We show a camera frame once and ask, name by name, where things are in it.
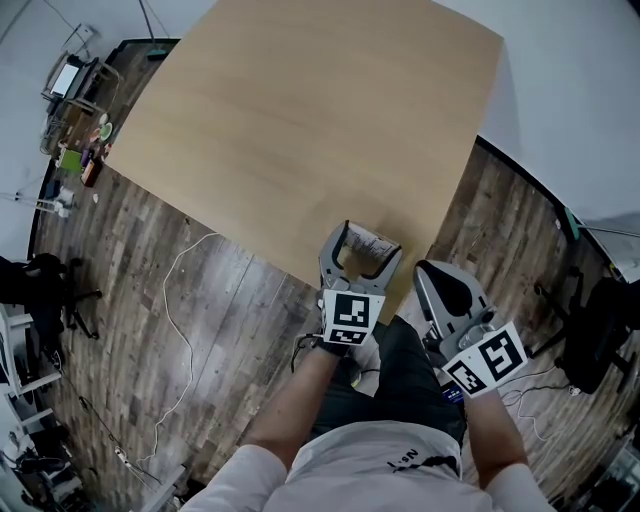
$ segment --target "person's left arm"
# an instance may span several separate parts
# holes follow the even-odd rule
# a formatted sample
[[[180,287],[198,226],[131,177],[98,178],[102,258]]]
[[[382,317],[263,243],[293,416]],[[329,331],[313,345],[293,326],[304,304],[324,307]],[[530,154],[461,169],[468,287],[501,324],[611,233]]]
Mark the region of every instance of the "person's left arm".
[[[337,355],[314,348],[258,412],[242,446],[183,510],[262,510],[271,494],[284,484],[307,440],[339,360]]]

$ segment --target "shirt sleeve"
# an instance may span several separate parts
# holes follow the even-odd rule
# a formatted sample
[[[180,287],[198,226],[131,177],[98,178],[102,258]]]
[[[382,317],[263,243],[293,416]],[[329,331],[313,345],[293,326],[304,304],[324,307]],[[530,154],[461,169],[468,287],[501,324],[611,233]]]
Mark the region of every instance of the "shirt sleeve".
[[[269,450],[255,445],[241,446],[209,485],[181,510],[259,512],[286,478],[284,464]]]
[[[514,464],[503,469],[486,488],[505,512],[555,512],[542,494],[528,466]]]

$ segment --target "dark trousers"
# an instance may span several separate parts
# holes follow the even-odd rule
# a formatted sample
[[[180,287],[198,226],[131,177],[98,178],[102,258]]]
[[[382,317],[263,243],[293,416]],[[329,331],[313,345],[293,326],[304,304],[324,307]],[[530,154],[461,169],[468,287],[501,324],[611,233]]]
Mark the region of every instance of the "dark trousers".
[[[338,365],[324,397],[311,439],[359,421],[394,420],[426,425],[462,444],[467,422],[461,407],[447,402],[418,333],[400,317],[379,324],[380,385],[374,397],[351,386],[347,365]]]

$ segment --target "white t-shirt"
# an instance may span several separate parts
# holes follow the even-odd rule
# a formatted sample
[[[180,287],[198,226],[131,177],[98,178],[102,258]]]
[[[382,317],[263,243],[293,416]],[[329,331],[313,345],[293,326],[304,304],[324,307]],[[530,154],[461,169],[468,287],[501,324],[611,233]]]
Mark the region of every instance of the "white t-shirt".
[[[318,437],[302,447],[288,475],[274,454],[246,445],[182,510],[553,511],[523,464],[504,469],[484,492],[447,465],[420,466],[436,456],[454,457],[460,469],[460,449],[451,436],[395,421],[352,423]]]

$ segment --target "wooden floor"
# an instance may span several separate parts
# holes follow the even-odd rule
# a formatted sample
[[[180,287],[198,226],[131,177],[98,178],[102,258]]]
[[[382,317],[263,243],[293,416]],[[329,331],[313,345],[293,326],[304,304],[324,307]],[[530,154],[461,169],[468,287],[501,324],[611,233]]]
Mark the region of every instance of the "wooden floor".
[[[125,80],[115,109],[130,107],[141,80],[157,66],[144,61],[146,50],[131,46],[116,59]],[[45,400],[71,431],[76,465],[96,501],[104,510],[129,510],[150,491],[118,461],[106,430],[82,409],[70,384],[93,402],[131,459],[151,453],[154,423],[190,380],[189,350],[165,313],[163,279],[176,256],[209,230],[108,168],[93,189],[83,188],[76,176],[60,178],[75,191],[77,207],[66,220],[41,218],[36,251],[85,259],[81,282],[101,288],[104,298],[82,307],[100,340],[63,334],[66,379]],[[587,290],[606,272],[584,240],[567,246],[551,204],[540,193],[480,147],[473,150],[429,257],[475,274],[532,347],[557,328],[533,293],[534,282],[566,299],[569,265],[585,271]],[[183,403],[159,429],[157,456],[144,465],[163,479],[183,463],[192,478],[206,483],[288,377],[294,336],[318,326],[315,291],[218,236],[178,262],[167,298],[173,319],[193,345],[194,378]],[[402,315],[423,334],[415,295]],[[543,357],[526,372],[547,369],[553,359],[554,354]],[[531,420],[517,420],[531,466],[549,497],[573,492],[625,426],[630,394],[616,394],[619,379],[611,371],[593,396],[543,390],[525,398],[522,414],[538,418],[542,436],[554,434],[542,442]],[[512,389],[565,383],[562,371],[555,370]],[[514,416],[516,409],[510,408]],[[468,446],[463,456],[465,478],[474,481]]]

